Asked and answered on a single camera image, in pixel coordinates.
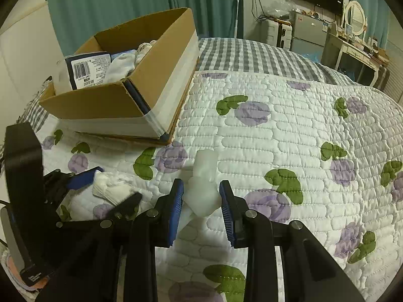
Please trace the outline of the cream lace cloth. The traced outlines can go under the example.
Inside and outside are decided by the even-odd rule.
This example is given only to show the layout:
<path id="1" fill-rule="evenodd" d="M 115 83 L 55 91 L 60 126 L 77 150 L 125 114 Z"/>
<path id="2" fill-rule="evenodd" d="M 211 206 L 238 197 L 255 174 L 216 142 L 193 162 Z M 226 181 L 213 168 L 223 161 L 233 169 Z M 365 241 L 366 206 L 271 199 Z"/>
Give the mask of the cream lace cloth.
<path id="1" fill-rule="evenodd" d="M 92 194 L 109 201 L 112 205 L 119 205 L 135 193 L 132 185 L 133 177 L 121 172 L 101 172 L 94 174 Z"/>

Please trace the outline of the navy white tissue pack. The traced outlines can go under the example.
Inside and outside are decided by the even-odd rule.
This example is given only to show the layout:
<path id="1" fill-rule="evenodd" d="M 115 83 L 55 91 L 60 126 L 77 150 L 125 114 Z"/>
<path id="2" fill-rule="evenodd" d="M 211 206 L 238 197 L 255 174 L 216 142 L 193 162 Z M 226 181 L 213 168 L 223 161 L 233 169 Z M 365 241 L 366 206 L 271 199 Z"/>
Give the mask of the navy white tissue pack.
<path id="1" fill-rule="evenodd" d="M 111 64 L 105 51 L 71 55 L 56 63 L 53 85 L 56 95 L 104 83 Z"/>

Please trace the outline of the white knit glove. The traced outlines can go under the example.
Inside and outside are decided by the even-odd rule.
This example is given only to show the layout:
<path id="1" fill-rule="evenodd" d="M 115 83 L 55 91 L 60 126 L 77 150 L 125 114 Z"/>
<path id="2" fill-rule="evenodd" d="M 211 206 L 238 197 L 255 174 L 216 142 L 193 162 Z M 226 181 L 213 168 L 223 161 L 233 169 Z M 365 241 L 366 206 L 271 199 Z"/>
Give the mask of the white knit glove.
<path id="1" fill-rule="evenodd" d="M 107 69 L 103 83 L 115 83 L 126 78 L 135 69 L 134 54 L 124 54 L 114 59 Z"/>

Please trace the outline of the white socks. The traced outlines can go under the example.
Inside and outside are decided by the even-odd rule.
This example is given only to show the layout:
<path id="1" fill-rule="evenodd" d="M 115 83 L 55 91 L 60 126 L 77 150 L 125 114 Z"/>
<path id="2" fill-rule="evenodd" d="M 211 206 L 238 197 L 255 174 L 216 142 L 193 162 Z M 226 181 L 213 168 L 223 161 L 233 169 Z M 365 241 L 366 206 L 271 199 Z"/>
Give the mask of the white socks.
<path id="1" fill-rule="evenodd" d="M 135 67 L 137 67 L 142 59 L 146 56 L 146 54 L 150 51 L 150 49 L 156 44 L 155 40 L 151 42 L 144 42 L 139 45 L 139 48 L 136 51 L 136 58 L 135 58 Z"/>

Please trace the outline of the small blue tissue packet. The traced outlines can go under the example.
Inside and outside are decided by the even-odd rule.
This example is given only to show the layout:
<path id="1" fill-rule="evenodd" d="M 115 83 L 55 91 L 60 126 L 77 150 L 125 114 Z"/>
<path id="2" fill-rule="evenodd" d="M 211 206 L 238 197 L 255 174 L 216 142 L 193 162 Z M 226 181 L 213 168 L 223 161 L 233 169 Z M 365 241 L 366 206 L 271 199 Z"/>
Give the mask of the small blue tissue packet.
<path id="1" fill-rule="evenodd" d="M 134 54 L 134 55 L 136 55 L 136 52 L 137 52 L 137 50 L 131 49 L 131 50 L 127 50 L 127 51 L 122 51 L 122 52 L 119 52 L 119 53 L 111 54 L 111 61 L 113 61 L 114 59 L 118 58 L 118 57 L 121 56 L 121 55 L 128 54 L 128 53 L 129 53 L 129 54 Z"/>

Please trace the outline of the brown cardboard box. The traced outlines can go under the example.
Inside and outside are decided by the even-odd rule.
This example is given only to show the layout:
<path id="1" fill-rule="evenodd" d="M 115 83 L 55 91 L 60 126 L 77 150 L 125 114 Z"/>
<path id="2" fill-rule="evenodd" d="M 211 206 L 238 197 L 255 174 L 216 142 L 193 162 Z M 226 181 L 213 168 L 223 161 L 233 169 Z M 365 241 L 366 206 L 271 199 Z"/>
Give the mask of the brown cardboard box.
<path id="1" fill-rule="evenodd" d="M 170 144 L 199 58 L 191 8 L 141 16 L 98 32 L 74 55 L 115 54 L 156 41 L 124 79 L 56 95 L 48 84 L 39 104 L 75 132 Z"/>

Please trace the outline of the white floral quilt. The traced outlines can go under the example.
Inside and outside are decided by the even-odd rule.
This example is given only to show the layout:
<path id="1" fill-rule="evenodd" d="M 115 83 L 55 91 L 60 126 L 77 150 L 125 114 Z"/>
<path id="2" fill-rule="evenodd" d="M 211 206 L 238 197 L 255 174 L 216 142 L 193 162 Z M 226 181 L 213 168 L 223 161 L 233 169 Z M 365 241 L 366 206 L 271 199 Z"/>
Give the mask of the white floral quilt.
<path id="1" fill-rule="evenodd" d="M 61 130 L 49 117 L 38 132 L 44 170 L 99 166 L 129 175 L 145 211 L 175 179 L 190 179 L 199 150 L 214 150 L 217 181 L 272 221 L 302 221 L 363 298 L 377 301 L 402 266 L 402 107 L 353 85 L 300 115 L 261 102 L 218 111 L 178 123 L 163 147 Z M 111 206 L 86 188 L 65 198 L 61 214 L 99 219 Z"/>

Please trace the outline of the grey checked blanket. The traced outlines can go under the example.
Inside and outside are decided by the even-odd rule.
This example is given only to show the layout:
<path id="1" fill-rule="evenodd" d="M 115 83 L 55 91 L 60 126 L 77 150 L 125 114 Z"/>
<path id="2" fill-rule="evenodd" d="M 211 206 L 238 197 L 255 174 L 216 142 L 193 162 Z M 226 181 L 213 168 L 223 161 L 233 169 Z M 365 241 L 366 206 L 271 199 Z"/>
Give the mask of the grey checked blanket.
<path id="1" fill-rule="evenodd" d="M 176 126 L 191 119 L 217 118 L 220 106 L 236 108 L 243 102 L 261 102 L 268 111 L 290 106 L 300 115 L 315 104 L 316 98 L 338 97 L 342 87 L 354 85 L 334 69 L 268 44 L 213 37 L 198 39 L 198 46 L 196 69 Z M 52 116 L 59 129 L 73 131 L 39 104 L 50 83 L 45 82 L 19 122 L 38 131 Z"/>

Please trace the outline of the white dressing table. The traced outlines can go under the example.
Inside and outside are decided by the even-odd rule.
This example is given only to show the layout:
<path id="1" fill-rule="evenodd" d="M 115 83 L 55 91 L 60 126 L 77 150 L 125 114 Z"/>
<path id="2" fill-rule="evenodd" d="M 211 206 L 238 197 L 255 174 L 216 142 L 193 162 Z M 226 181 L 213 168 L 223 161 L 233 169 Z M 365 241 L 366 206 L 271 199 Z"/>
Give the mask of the white dressing table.
<path id="1" fill-rule="evenodd" d="M 376 81 L 378 80 L 379 70 L 381 69 L 382 63 L 375 57 L 365 53 L 354 45 L 347 43 L 331 33 L 328 33 L 326 35 L 324 50 L 322 52 L 321 64 L 338 71 L 344 55 L 353 58 L 355 61 L 358 61 L 361 64 L 361 70 L 357 82 L 359 82 L 362 77 L 364 66 L 374 71 L 373 79 L 369 84 L 370 87 L 374 87 Z"/>

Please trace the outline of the white mop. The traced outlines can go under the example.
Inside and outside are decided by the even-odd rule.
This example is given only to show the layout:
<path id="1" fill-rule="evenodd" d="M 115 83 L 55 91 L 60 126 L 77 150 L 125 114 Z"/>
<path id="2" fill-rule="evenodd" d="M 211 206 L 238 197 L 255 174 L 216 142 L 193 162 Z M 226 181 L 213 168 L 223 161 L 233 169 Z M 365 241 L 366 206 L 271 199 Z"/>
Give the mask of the white mop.
<path id="1" fill-rule="evenodd" d="M 238 35 L 239 2 L 240 2 L 240 0 L 236 0 L 236 18 L 235 18 L 235 23 L 234 23 L 233 38 L 237 38 L 237 35 Z"/>

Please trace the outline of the white suitcase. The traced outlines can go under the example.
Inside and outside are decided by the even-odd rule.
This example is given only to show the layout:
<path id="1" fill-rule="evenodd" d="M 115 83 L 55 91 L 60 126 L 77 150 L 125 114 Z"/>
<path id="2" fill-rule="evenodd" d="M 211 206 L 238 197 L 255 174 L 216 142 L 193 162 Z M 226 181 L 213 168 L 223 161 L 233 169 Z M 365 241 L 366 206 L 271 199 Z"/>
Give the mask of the white suitcase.
<path id="1" fill-rule="evenodd" d="M 292 24 L 283 20 L 264 20 L 261 24 L 261 40 L 265 44 L 289 51 L 292 43 Z"/>

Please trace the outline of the small silver fridge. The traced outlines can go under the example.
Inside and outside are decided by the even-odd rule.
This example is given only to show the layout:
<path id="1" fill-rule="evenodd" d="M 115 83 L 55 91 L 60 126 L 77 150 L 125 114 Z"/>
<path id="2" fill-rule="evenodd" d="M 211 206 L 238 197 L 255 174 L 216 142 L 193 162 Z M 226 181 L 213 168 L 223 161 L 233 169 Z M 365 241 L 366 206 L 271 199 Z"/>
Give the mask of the small silver fridge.
<path id="1" fill-rule="evenodd" d="M 294 11 L 291 51 L 319 63 L 324 50 L 328 24 Z"/>

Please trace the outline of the white louvred wardrobe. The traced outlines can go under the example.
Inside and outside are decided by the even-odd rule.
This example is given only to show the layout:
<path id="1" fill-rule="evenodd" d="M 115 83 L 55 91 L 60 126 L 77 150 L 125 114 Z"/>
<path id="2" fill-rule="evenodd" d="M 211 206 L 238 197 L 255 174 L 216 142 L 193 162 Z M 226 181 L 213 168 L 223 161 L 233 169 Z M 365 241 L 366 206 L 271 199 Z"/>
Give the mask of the white louvred wardrobe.
<path id="1" fill-rule="evenodd" d="M 389 56 L 389 79 L 384 92 L 402 105 L 403 91 L 403 31 L 394 13 L 390 11 L 386 53 Z"/>

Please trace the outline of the white oval mirror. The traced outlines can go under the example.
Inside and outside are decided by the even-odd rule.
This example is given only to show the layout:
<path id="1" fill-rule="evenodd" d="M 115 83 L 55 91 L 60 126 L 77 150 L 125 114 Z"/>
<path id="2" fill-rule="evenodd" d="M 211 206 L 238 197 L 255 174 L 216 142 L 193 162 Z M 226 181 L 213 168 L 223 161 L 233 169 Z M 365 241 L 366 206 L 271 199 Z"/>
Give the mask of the white oval mirror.
<path id="1" fill-rule="evenodd" d="M 358 1 L 350 1 L 344 9 L 344 31 L 346 35 L 360 36 L 367 29 L 367 17 Z"/>

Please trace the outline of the narrow teal curtain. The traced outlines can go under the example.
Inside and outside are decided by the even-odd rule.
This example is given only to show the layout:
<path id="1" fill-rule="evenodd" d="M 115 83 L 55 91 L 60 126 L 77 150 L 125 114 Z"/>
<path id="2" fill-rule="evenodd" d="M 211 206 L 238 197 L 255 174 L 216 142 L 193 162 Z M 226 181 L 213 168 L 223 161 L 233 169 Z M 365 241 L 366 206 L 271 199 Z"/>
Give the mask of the narrow teal curtain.
<path id="1" fill-rule="evenodd" d="M 389 34 L 390 8 L 385 0 L 351 0 L 361 4 L 367 18 L 365 41 L 369 37 L 378 40 L 378 47 L 385 49 Z"/>

